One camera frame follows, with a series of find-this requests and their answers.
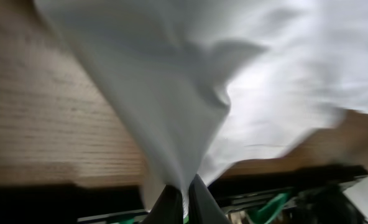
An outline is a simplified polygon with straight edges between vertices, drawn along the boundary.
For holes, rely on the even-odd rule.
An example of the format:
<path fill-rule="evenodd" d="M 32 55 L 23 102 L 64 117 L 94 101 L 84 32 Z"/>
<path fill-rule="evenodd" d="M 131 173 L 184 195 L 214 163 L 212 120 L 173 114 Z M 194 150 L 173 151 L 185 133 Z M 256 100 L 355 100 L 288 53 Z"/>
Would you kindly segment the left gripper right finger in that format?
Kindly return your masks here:
<path fill-rule="evenodd" d="M 196 174 L 189 191 L 189 224 L 230 224 L 210 194 L 201 177 Z"/>

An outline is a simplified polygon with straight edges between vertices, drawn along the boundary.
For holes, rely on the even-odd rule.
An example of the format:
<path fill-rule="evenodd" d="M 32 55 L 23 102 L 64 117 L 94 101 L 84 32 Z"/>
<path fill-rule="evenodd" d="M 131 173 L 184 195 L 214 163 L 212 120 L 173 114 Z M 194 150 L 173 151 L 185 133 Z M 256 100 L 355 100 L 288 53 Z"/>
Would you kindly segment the white printed t-shirt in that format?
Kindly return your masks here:
<path fill-rule="evenodd" d="M 151 210 L 368 114 L 368 1 L 36 1 L 135 139 Z"/>

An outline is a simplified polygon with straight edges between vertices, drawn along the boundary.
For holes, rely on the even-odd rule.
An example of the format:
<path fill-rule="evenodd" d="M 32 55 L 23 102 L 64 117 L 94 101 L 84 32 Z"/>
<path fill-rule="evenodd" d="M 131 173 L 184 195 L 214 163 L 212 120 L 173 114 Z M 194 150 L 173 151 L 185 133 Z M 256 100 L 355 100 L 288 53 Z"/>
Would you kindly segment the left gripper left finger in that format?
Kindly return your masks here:
<path fill-rule="evenodd" d="M 175 187 L 166 185 L 141 224 L 183 224 L 182 193 Z"/>

